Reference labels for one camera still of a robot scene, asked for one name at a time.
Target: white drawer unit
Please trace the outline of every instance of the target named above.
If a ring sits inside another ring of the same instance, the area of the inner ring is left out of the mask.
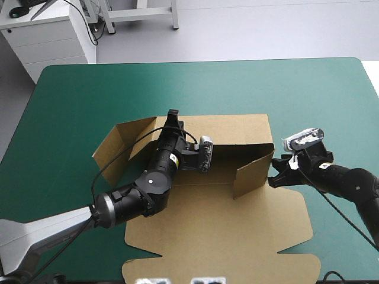
[[[77,38],[17,46],[13,48],[13,51],[24,64],[84,55]]]
[[[86,63],[87,63],[87,59],[83,55],[83,56],[75,56],[75,57],[68,57],[68,58],[62,58],[62,59],[56,59],[56,60],[50,60],[50,61],[24,64],[24,68],[29,73],[32,80],[35,81],[35,83],[37,83],[38,78],[40,77],[43,69],[47,66],[63,65],[63,64],[86,64]]]
[[[79,0],[71,3],[81,10]],[[37,83],[47,66],[96,63],[96,47],[78,11],[64,1],[57,1],[30,21],[42,5],[32,7],[28,15],[12,19],[8,13],[18,6],[18,1],[5,0],[0,12],[1,33],[32,80]]]
[[[7,28],[1,32],[11,47],[78,37],[71,22],[68,20]]]

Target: black robotic arm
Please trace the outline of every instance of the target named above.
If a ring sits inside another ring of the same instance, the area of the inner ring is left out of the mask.
[[[365,169],[332,164],[333,154],[325,149],[323,137],[321,129],[309,128],[285,139],[284,150],[291,154],[272,160],[279,174],[268,182],[273,188],[310,185],[353,202],[378,247],[379,180]]]
[[[62,214],[29,223],[0,220],[0,284],[32,282],[42,271],[35,272],[42,253],[64,241],[68,241],[67,247],[85,230],[110,228],[140,215],[161,212],[167,206],[178,170],[208,171],[213,151],[211,138],[202,136],[199,144],[196,140],[188,142],[189,133],[178,120],[177,110],[170,109],[165,125],[153,131],[156,130],[161,130],[157,148],[147,169],[134,182],[99,194],[94,204]]]

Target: black cable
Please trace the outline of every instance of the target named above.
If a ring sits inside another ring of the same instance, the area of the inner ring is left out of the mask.
[[[97,41],[98,38],[96,38],[95,35],[93,34],[93,32],[89,29],[89,27],[88,27],[88,25],[87,25],[87,21],[85,20],[83,14],[81,13],[81,10],[79,10],[77,6],[75,6],[73,3],[69,2],[68,0],[63,0],[63,1],[65,1],[67,4],[70,4],[71,6],[73,6],[73,7],[77,10],[77,12],[80,14],[80,16],[81,16],[82,19],[83,19],[83,22],[84,22],[85,27],[86,27],[86,29],[87,29],[87,34],[88,34],[89,40],[91,41],[91,43],[92,43],[94,46],[97,46],[97,45],[98,45],[98,41]]]
[[[45,262],[44,265],[42,265],[41,268],[38,269],[38,271],[35,272],[35,274],[32,275],[24,284],[30,284],[42,271],[46,269],[47,266],[49,266],[56,258],[63,253],[63,251],[68,248],[70,244],[72,244],[73,241],[76,240],[77,237],[84,231],[84,229],[89,225],[89,223],[92,221],[93,216],[91,216],[87,221],[84,222],[83,226],[80,227],[80,229],[76,232],[76,234],[59,250],[54,254],[54,256]]]
[[[105,31],[105,26],[106,26],[106,23],[104,22],[104,25],[102,25],[102,31],[101,31],[101,34],[98,38],[96,38],[96,40],[99,40],[101,39],[102,35],[104,34],[104,31]]]
[[[154,130],[152,131],[149,131],[148,133],[146,133],[144,136],[142,136],[141,138],[137,139],[132,145],[128,146],[126,149],[122,150],[121,152],[119,152],[119,154],[115,155],[107,164],[105,164],[104,167],[102,167],[102,169],[95,175],[94,179],[92,180],[92,186],[91,186],[91,193],[92,193],[92,199],[94,200],[94,206],[95,206],[95,209],[97,208],[97,205],[96,205],[96,198],[95,198],[95,183],[97,181],[97,179],[101,176],[101,174],[114,162],[116,161],[122,154],[124,154],[127,150],[130,150],[134,145],[136,145],[139,141],[141,141],[142,139],[146,138],[147,136],[149,136],[151,133],[154,133],[155,131],[158,131],[158,130],[162,130],[162,129],[176,129],[176,130],[180,130],[182,133],[185,133],[187,134],[188,136],[190,136],[195,144],[197,144],[197,140],[196,138],[189,132],[183,130],[183,129],[180,129],[179,127],[173,127],[173,126],[162,126],[162,127],[158,127],[158,128],[155,128]]]
[[[300,168],[298,169],[298,171],[308,180],[308,182],[318,191],[318,193],[321,194],[322,197],[324,197],[324,199],[330,204],[330,206],[332,206],[335,209],[335,211],[337,211],[337,213],[343,219],[345,219],[347,223],[349,223],[351,227],[353,227],[358,233],[360,233],[360,235],[366,241],[368,241],[370,245],[372,245],[377,251],[379,251],[379,247],[377,247],[377,245],[373,241],[371,241],[370,238],[367,237],[366,234],[361,231],[361,229],[359,229],[344,213],[342,213],[342,211],[338,209],[336,205],[334,205],[334,203],[325,195],[325,193],[323,193],[320,189],[317,188],[317,186],[309,179],[309,177]]]
[[[346,283],[346,280],[341,276],[341,274],[339,274],[337,271],[332,271],[332,270],[325,273],[324,278],[322,279],[322,283],[326,284],[327,278],[329,277],[329,275],[332,275],[332,274],[338,276],[341,279],[343,284]]]

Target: cabinet drawer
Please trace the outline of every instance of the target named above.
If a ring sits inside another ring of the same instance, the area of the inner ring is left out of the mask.
[[[45,67],[50,66],[50,65],[62,65],[62,64],[87,64],[87,59],[85,58],[85,56],[68,57],[68,58],[62,58],[62,59],[56,59],[56,60],[50,60],[50,61],[24,64],[24,68],[29,73],[34,83],[37,83],[38,78],[40,77],[41,72]]]
[[[14,47],[22,64],[84,55],[77,38]]]
[[[69,20],[1,30],[11,47],[76,38]]]

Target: cardboard box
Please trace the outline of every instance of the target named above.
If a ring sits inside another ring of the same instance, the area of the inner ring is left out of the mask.
[[[224,276],[228,283],[315,283],[320,262],[310,254],[278,254],[311,239],[302,195],[265,184],[274,152],[268,117],[200,115],[180,117],[195,137],[214,141],[211,170],[177,173],[168,207],[128,222],[126,242],[162,257],[123,266],[127,283],[138,278]],[[117,124],[93,157],[99,167],[166,117]],[[146,137],[104,172],[115,185],[134,159],[148,159],[159,131]]]

